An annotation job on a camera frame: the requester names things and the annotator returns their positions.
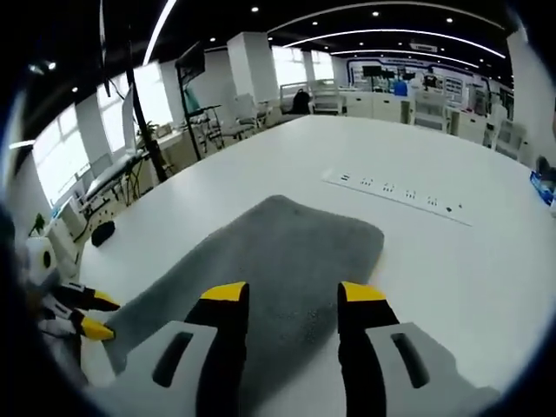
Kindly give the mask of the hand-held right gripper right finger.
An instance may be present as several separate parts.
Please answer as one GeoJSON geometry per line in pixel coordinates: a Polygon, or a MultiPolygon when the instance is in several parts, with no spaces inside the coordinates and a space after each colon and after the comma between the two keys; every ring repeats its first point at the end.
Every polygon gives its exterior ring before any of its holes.
{"type": "Polygon", "coordinates": [[[338,286],[338,358],[348,416],[453,416],[452,354],[413,323],[402,323],[378,289],[338,286]]]}

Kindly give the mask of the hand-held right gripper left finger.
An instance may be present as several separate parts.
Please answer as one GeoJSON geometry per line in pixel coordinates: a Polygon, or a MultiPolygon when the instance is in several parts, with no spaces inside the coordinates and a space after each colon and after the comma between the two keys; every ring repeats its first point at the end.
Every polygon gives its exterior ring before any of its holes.
{"type": "Polygon", "coordinates": [[[249,285],[245,281],[205,291],[156,363],[159,387],[187,394],[194,416],[237,416],[247,356],[249,285]]]}

